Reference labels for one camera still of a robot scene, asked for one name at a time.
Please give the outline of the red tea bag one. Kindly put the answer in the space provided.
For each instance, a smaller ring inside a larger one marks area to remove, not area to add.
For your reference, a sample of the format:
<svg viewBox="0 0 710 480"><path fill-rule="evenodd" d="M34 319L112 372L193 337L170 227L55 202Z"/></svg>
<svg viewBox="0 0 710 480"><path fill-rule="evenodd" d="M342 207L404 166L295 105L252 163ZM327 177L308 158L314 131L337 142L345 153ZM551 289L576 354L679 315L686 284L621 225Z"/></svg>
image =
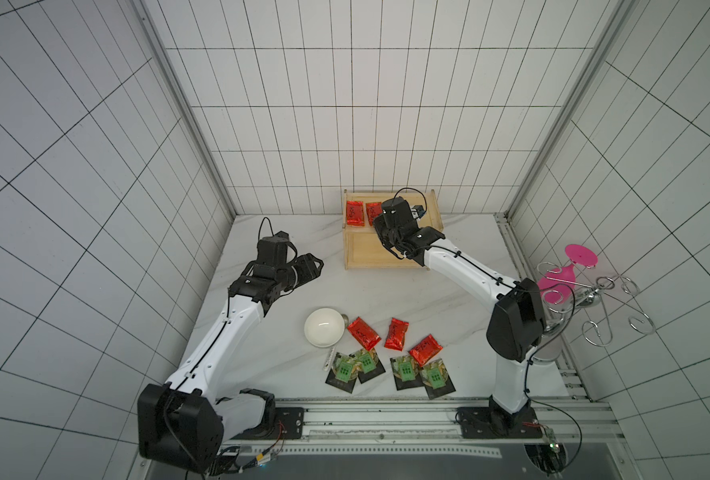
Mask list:
<svg viewBox="0 0 710 480"><path fill-rule="evenodd" d="M362 201L346 202L345 208L346 224L352 227L363 227L365 225L365 211Z"/></svg>

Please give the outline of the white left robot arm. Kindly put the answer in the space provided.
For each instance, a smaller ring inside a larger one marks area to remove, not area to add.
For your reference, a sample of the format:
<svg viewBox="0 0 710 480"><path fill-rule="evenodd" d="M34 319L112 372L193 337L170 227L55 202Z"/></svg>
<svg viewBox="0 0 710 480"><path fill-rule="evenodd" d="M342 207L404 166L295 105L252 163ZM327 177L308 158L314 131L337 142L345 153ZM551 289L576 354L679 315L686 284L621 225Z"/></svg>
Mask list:
<svg viewBox="0 0 710 480"><path fill-rule="evenodd" d="M218 382L272 304L317 279L323 268L313 254L299 254L284 231L258 240L256 258L229 286L205 337L163 384L142 390L137 400L142 458L205 475L224 440L276 433L273 394L245 388L224 396Z"/></svg>

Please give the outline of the red tea bag three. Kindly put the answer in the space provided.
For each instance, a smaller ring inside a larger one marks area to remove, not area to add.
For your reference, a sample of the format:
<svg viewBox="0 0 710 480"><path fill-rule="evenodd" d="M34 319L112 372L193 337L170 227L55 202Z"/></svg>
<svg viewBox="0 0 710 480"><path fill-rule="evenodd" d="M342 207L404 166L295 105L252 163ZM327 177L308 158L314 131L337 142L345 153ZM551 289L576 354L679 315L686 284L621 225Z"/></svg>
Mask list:
<svg viewBox="0 0 710 480"><path fill-rule="evenodd" d="M384 341L384 346L387 349L402 351L405 346L406 334L409 328L409 323L399 320L397 318L392 318L387 337Z"/></svg>

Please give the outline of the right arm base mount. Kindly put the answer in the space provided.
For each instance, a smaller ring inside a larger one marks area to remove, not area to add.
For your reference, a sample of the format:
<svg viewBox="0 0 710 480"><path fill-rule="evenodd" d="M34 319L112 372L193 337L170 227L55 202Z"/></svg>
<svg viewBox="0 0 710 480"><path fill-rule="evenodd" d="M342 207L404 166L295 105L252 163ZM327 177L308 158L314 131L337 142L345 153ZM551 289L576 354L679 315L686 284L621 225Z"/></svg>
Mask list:
<svg viewBox="0 0 710 480"><path fill-rule="evenodd" d="M455 421L464 439L541 439L543 430L538 425L532 402L515 413L510 413L493 398L486 407L459 407Z"/></svg>

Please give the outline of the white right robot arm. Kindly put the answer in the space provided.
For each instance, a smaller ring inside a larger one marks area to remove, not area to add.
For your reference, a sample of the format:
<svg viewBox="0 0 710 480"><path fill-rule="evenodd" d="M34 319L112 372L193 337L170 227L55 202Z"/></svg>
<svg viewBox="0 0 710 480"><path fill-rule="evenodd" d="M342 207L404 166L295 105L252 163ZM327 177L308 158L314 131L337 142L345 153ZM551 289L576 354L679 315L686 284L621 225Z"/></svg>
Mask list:
<svg viewBox="0 0 710 480"><path fill-rule="evenodd" d="M382 246L398 259L412 260L450 279L491 314L486 331L497 354L489 412L503 428L525 420L531 407L527 370L546 328L539 286L515 280L467 256L445 235L418 224L419 214L401 196L384 201L373 223Z"/></svg>

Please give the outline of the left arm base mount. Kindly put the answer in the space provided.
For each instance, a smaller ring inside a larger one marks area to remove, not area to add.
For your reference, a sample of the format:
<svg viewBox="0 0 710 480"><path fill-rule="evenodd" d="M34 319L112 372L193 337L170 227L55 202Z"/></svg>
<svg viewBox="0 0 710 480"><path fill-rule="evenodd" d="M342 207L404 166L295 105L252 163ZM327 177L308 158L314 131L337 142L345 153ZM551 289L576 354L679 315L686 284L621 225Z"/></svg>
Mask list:
<svg viewBox="0 0 710 480"><path fill-rule="evenodd" d="M300 439L305 409L279 406L272 393L246 388L216 401L215 411L223 421L224 439L268 440L280 436Z"/></svg>

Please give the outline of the red tea bag two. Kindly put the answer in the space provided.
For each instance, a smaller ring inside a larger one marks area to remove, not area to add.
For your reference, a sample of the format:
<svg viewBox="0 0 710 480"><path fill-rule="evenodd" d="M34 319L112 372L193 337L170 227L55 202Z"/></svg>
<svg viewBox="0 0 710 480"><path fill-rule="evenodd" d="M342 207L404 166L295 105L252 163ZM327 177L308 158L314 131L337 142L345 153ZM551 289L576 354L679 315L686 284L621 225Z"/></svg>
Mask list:
<svg viewBox="0 0 710 480"><path fill-rule="evenodd" d="M369 202L365 204L367 220L370 226L373 226L375 220L382 214L382 204L380 202Z"/></svg>

